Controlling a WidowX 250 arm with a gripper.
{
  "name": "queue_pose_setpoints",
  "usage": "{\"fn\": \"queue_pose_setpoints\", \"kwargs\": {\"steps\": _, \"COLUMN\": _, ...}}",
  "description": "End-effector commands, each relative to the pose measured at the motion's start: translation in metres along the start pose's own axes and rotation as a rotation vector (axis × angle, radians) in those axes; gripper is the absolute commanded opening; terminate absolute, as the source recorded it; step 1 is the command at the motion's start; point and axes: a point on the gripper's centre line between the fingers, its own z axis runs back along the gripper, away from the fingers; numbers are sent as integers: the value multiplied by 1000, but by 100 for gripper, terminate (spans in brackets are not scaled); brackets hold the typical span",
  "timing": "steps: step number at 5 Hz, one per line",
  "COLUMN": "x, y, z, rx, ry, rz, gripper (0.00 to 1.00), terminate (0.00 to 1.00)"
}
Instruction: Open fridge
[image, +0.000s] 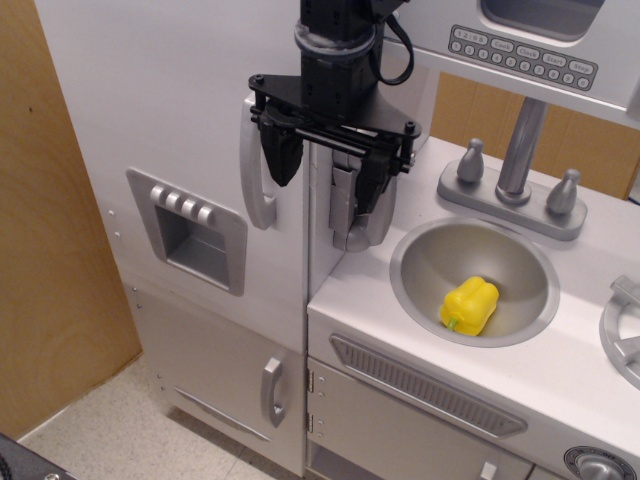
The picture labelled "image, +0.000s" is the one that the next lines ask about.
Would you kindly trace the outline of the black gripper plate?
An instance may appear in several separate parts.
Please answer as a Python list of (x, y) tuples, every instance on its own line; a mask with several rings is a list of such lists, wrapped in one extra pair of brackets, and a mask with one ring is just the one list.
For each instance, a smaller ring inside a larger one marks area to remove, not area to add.
[(419, 123), (387, 102), (378, 84), (397, 86), (415, 66), (413, 47), (396, 78), (381, 74), (382, 47), (375, 45), (352, 58), (303, 52), (301, 74), (256, 74), (249, 79), (256, 106), (252, 121), (272, 180), (285, 187), (302, 160), (309, 140), (363, 157), (356, 180), (356, 214), (374, 211), (392, 178), (411, 168)]

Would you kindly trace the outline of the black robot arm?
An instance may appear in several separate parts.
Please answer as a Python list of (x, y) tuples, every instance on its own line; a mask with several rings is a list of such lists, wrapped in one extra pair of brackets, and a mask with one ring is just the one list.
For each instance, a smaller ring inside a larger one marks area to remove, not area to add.
[(252, 120), (272, 179), (281, 187), (295, 176), (303, 143), (356, 153), (358, 214), (374, 211), (392, 177), (411, 167), (420, 124), (388, 102), (381, 85), (398, 86), (411, 76), (410, 59), (396, 78), (381, 73), (384, 33), (391, 30), (407, 52), (408, 34), (394, 16), (398, 1), (303, 1), (294, 39), (301, 73), (254, 75)]

